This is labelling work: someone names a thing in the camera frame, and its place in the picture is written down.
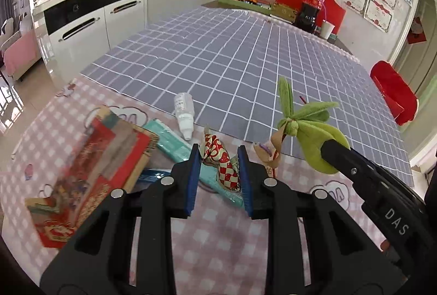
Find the silver screw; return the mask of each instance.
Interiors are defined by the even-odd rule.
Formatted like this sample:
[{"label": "silver screw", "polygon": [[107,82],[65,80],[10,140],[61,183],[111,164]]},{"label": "silver screw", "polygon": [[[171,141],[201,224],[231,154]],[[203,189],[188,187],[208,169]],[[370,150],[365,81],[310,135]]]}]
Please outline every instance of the silver screw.
[{"label": "silver screw", "polygon": [[111,197],[113,197],[114,199],[118,199],[122,197],[123,194],[124,194],[123,189],[114,189],[111,191]]},{"label": "silver screw", "polygon": [[171,185],[174,183],[174,179],[171,176],[165,176],[161,179],[162,185]]},{"label": "silver screw", "polygon": [[328,197],[328,193],[323,189],[317,189],[314,192],[314,196],[318,199],[326,199]]},{"label": "silver screw", "polygon": [[264,179],[264,185],[265,186],[276,186],[277,180],[274,178],[266,178],[266,179]]}]

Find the teal wrapper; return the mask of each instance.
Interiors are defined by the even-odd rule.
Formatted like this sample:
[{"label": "teal wrapper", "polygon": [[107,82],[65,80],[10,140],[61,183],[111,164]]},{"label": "teal wrapper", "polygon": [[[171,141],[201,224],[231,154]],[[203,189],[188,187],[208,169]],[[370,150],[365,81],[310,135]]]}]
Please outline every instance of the teal wrapper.
[{"label": "teal wrapper", "polygon": [[[178,135],[176,135],[167,125],[158,119],[155,119],[146,123],[143,128],[154,132],[159,136],[160,139],[157,143],[158,148],[168,155],[175,163],[183,162],[189,159],[191,146]],[[244,208],[243,198],[241,195],[230,192],[221,187],[216,176],[216,168],[202,164],[200,168],[200,180],[218,194],[231,200],[235,206]]]}]

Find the plastic bottle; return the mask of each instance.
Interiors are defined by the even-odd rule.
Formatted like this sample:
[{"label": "plastic bottle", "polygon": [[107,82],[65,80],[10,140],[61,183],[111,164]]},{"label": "plastic bottle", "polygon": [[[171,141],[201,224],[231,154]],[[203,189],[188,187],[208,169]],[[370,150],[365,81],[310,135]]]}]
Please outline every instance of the plastic bottle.
[{"label": "plastic bottle", "polygon": [[301,30],[314,33],[315,19],[324,2],[325,0],[304,0],[294,25]]},{"label": "plastic bottle", "polygon": [[179,130],[185,140],[190,140],[194,131],[193,97],[188,93],[179,93],[174,97],[174,111],[178,119]]}]

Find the white cup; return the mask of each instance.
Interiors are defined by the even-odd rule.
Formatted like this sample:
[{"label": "white cup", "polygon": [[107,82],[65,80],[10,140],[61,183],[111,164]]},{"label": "white cup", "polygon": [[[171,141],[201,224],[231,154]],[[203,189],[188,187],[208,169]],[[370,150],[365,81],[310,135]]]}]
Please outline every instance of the white cup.
[{"label": "white cup", "polygon": [[320,38],[328,39],[334,27],[335,25],[333,25],[332,23],[328,21],[323,21],[322,28],[320,30]]}]

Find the soda bottle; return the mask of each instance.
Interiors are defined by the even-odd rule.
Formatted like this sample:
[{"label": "soda bottle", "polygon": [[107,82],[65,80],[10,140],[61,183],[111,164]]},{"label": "soda bottle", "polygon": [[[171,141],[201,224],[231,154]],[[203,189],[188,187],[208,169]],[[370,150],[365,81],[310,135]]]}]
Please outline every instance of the soda bottle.
[{"label": "soda bottle", "polygon": [[294,25],[301,30],[314,33],[315,18],[324,2],[325,0],[304,0],[302,8],[294,21]]}]

